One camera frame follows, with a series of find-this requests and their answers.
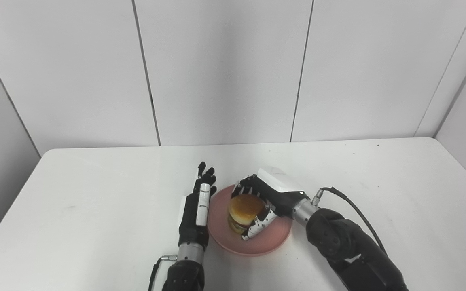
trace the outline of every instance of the robotic arm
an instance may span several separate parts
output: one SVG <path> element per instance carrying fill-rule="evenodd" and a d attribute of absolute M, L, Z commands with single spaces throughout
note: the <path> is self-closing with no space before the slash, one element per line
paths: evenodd
<path fill-rule="evenodd" d="M 217 191 L 213 186 L 217 180 L 215 170 L 209 168 L 205 172 L 205 168 L 206 163 L 201 162 L 194 189 L 186 197 L 183 219 L 179 226 L 177 261 L 168 268 L 163 291 L 201 291 L 204 288 L 202 263 L 209 240 L 208 206 L 211 196 Z"/>
<path fill-rule="evenodd" d="M 358 208 L 335 188 L 322 188 L 311 201 L 290 177 L 277 168 L 260 169 L 240 186 L 271 203 L 279 217 L 305 227 L 307 240 L 324 256 L 349 291 L 407 291 L 402 273 L 385 253 L 380 239 Z M 348 201 L 368 225 L 375 243 L 359 225 L 317 206 L 324 190 Z M 248 231 L 257 225 L 251 224 Z"/>

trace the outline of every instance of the black cable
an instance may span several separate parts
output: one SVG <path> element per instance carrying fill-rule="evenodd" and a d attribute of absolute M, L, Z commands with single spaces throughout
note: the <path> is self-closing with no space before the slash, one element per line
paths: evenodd
<path fill-rule="evenodd" d="M 377 245 L 379 245 L 379 247 L 381 248 L 381 250 L 387 255 L 387 252 L 386 250 L 384 249 L 384 246 L 381 242 L 381 239 L 379 239 L 379 236 L 377 235 L 377 232 L 373 229 L 373 226 L 371 226 L 371 223 L 370 221 L 368 221 L 366 219 L 366 217 L 364 216 L 364 214 L 361 212 L 361 210 L 359 210 L 359 208 L 355 205 L 355 203 L 353 203 L 346 195 L 344 195 L 340 190 L 337 190 L 336 188 L 334 187 L 331 187 L 331 188 L 328 188 L 328 187 L 324 187 L 324 188 L 321 188 L 322 190 L 327 190 L 335 195 L 337 195 L 338 197 L 340 197 L 341 199 L 343 199 L 344 201 L 348 202 L 348 204 L 350 204 L 350 206 L 357 212 L 357 214 L 359 214 L 359 217 L 361 217 L 362 221 L 364 221 L 364 223 L 366 224 L 366 226 L 370 229 L 370 232 L 371 234 L 373 234 L 373 237 L 375 238 L 375 241 L 377 241 Z"/>
<path fill-rule="evenodd" d="M 152 267 L 152 273 L 150 273 L 150 282 L 148 283 L 148 291 L 152 291 L 152 285 L 154 285 L 154 280 L 156 279 L 157 269 L 159 269 L 159 264 L 161 263 L 161 258 L 157 260 Z"/>

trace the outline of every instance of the tabletop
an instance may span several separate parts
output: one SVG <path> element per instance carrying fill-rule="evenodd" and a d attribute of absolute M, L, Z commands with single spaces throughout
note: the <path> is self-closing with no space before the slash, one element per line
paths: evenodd
<path fill-rule="evenodd" d="M 0 224 L 0 291 L 146 291 L 176 253 L 181 197 L 205 160 L 217 187 L 276 166 L 309 196 L 334 186 L 379 234 L 409 289 L 466 290 L 466 170 L 431 138 L 48 151 Z M 326 193 L 320 206 L 359 223 Z M 161 267 L 155 288 L 166 278 Z M 210 239 L 205 290 L 345 288 L 294 223 L 265 256 Z"/>

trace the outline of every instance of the round plate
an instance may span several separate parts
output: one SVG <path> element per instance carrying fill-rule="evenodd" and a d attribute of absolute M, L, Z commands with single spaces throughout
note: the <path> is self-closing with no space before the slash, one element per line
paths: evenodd
<path fill-rule="evenodd" d="M 240 234 L 229 228 L 228 205 L 234 185 L 213 195 L 208 213 L 208 230 L 211 237 L 225 250 L 246 257 L 268 254 L 282 245 L 290 234 L 292 221 L 277 217 L 269 226 L 254 238 L 244 241 Z"/>

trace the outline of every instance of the sesame-free bun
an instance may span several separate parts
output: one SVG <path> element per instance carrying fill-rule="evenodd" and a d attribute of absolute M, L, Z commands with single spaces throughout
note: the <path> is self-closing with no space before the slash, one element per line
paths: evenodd
<path fill-rule="evenodd" d="M 265 207 L 264 201 L 251 194 L 241 194 L 229 201 L 229 214 L 238 224 L 249 226 Z"/>

